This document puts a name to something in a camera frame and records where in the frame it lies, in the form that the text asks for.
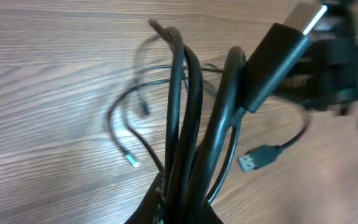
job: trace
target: wooden surface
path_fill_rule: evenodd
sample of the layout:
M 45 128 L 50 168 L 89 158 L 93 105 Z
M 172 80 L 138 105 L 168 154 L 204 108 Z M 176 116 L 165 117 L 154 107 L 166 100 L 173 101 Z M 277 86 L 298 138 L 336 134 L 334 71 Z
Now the wooden surface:
M 131 167 L 110 142 L 103 116 L 133 78 L 136 48 L 153 34 L 147 19 L 176 26 L 200 60 L 222 67 L 218 56 L 233 45 L 250 55 L 296 3 L 0 0 L 0 223 L 115 224 L 134 211 L 157 169 L 116 122 L 141 161 Z M 170 52 L 158 42 L 145 56 L 167 62 Z M 167 76 L 153 72 L 144 80 Z M 204 76 L 218 83 L 216 74 Z M 142 119 L 132 105 L 131 122 L 163 159 L 167 86 L 145 97 L 152 115 Z M 200 136 L 212 105 L 207 97 Z M 217 214 L 225 223 L 358 223 L 357 115 L 358 104 L 348 117 L 313 114 L 308 134 L 265 169 L 244 174 L 234 162 L 213 203 Z M 237 154 L 284 142 L 300 121 L 294 105 L 268 99 L 246 117 Z

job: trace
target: thin black wire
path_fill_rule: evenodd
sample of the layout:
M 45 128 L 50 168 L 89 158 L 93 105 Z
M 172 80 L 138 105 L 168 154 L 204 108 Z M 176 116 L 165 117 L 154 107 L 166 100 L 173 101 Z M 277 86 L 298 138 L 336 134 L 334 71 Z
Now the thin black wire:
M 131 88 L 129 88 L 128 90 L 126 90 L 123 94 L 121 94 L 121 96 L 111 105 L 111 107 L 108 109 L 108 112 L 106 113 L 106 122 L 107 122 L 107 126 L 108 126 L 108 132 L 110 134 L 110 138 L 111 140 L 118 146 L 118 148 L 121 150 L 121 152 L 126 155 L 126 154 L 130 154 L 131 152 L 126 149 L 124 147 L 124 145 L 122 145 L 122 143 L 118 140 L 117 136 L 116 136 L 116 132 L 114 130 L 114 126 L 113 124 L 113 113 L 115 111 L 115 109 L 118 107 L 118 105 L 120 104 L 120 102 L 125 99 L 125 97 L 132 93 L 133 91 L 138 90 L 139 88 L 143 88 L 145 86 L 150 86 L 150 85 L 158 85 L 158 84 L 163 84 L 163 83 L 168 83 L 169 80 L 157 80 L 157 81 L 152 81 L 152 82 L 147 82 L 147 83 L 143 83 L 143 84 L 139 84 L 136 86 L 133 86 Z
M 156 40 L 158 40 L 160 38 L 159 35 L 155 34 L 153 36 L 151 36 L 150 38 L 148 38 L 147 40 L 143 41 L 141 43 L 141 45 L 139 46 L 139 48 L 136 50 L 136 54 L 135 54 L 135 59 L 134 59 L 134 66 L 138 66 L 140 64 L 142 64 L 141 60 L 142 60 L 142 53 L 146 50 L 146 47 L 148 47 L 148 45 Z M 144 73 L 145 72 L 148 72 L 149 70 L 139 70 L 137 73 L 136 73 L 136 76 L 134 78 L 134 85 L 138 85 L 140 83 L 140 79 L 141 77 L 144 76 Z M 144 99 L 143 99 L 143 96 L 142 96 L 142 93 L 140 92 L 140 90 L 137 90 L 137 97 L 139 99 L 139 101 L 141 103 L 144 102 Z
M 186 77 L 185 68 L 183 68 L 183 83 L 185 84 L 186 92 L 189 92 L 189 78 Z
M 172 68 L 172 65 L 154 65 L 154 66 L 151 66 L 150 68 L 142 69 L 142 71 L 143 71 L 142 73 L 144 73 L 146 70 L 153 70 L 153 69 L 160 69 L 160 68 Z M 218 67 L 216 67 L 216 68 L 201 67 L 201 71 L 214 72 L 214 73 L 223 73 L 223 70 L 218 68 Z
M 292 145 L 297 143 L 299 141 L 299 139 L 301 139 L 303 137 L 303 135 L 305 135 L 306 131 L 309 129 L 310 123 L 311 123 L 311 115 L 302 106 L 300 108 L 300 113 L 303 118 L 303 127 L 298 132 L 298 134 L 296 134 L 290 140 L 288 140 L 286 143 L 284 143 L 278 147 L 280 151 L 284 151 L 285 149 L 288 149 L 289 147 L 291 147 Z
M 209 190 L 208 194 L 206 195 L 208 203 L 212 203 L 213 200 L 216 198 L 222 188 L 223 182 L 226 179 L 227 174 L 229 173 L 230 166 L 233 162 L 234 154 L 236 153 L 237 140 L 239 139 L 240 135 L 240 128 L 241 121 L 238 123 L 238 125 L 232 127 L 229 147 L 227 149 L 227 153 L 224 158 L 221 171 L 219 172 L 214 185 L 211 187 L 211 190 Z
M 152 148 L 152 146 L 131 126 L 131 124 L 128 122 L 128 117 L 127 117 L 127 104 L 128 102 L 126 101 L 125 103 L 125 107 L 123 109 L 123 114 L 122 114 L 122 118 L 124 120 L 124 124 L 125 127 L 134 135 L 138 138 L 138 140 L 144 145 L 144 147 L 147 149 L 147 151 L 150 154 L 150 157 L 153 159 L 155 165 L 157 166 L 158 170 L 160 172 L 164 171 L 164 166 L 162 165 L 160 159 L 158 158 L 158 155 L 156 155 L 154 149 Z
M 212 67 L 212 68 L 214 68 L 216 70 L 219 70 L 219 68 L 216 65 L 212 64 L 212 63 L 205 63 L 205 65 L 208 65 L 209 67 Z

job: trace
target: usb connector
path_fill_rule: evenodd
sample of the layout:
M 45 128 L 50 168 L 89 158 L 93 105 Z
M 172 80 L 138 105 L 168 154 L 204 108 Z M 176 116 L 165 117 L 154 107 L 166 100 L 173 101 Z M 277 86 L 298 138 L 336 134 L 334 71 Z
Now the usb connector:
M 260 146 L 239 156 L 239 165 L 243 172 L 256 170 L 274 162 L 282 152 L 280 146 Z

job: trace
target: wooden table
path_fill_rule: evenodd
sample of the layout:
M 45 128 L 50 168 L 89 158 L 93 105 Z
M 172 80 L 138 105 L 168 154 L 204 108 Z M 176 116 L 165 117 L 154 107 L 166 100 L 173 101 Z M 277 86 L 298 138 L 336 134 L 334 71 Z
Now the wooden table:
M 108 138 L 103 117 L 138 69 L 135 51 L 154 33 L 147 19 L 176 26 L 201 61 L 222 67 L 220 55 L 239 45 L 249 56 L 296 3 L 0 0 L 0 223 L 115 224 L 134 211 L 157 169 L 116 119 L 121 141 L 141 162 L 137 169 L 130 166 Z M 170 51 L 157 42 L 144 56 L 145 63 L 167 62 Z M 168 71 L 152 72 L 143 81 L 163 77 Z M 218 84 L 218 75 L 204 77 Z M 163 159 L 167 86 L 144 94 L 152 114 L 140 118 L 132 104 L 130 120 Z M 206 96 L 200 138 L 212 105 Z M 307 135 L 265 169 L 244 174 L 234 162 L 213 203 L 221 219 L 358 223 L 356 105 L 352 116 L 313 113 Z M 284 142 L 300 123 L 296 106 L 269 98 L 258 113 L 246 116 L 237 154 Z

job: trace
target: metal connector tip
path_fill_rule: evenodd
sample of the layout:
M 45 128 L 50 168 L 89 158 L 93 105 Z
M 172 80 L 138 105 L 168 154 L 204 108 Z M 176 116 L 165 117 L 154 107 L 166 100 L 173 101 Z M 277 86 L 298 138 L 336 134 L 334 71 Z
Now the metal connector tip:
M 300 2 L 288 15 L 284 25 L 299 30 L 303 35 L 308 35 L 327 10 L 328 7 L 322 4 Z
M 239 156 L 239 165 L 243 172 L 248 172 L 256 168 L 255 163 L 253 162 L 252 158 L 248 154 Z
M 140 166 L 139 160 L 137 160 L 136 156 L 133 155 L 132 153 L 128 153 L 124 157 L 129 161 L 129 163 L 132 164 L 132 166 L 136 168 Z

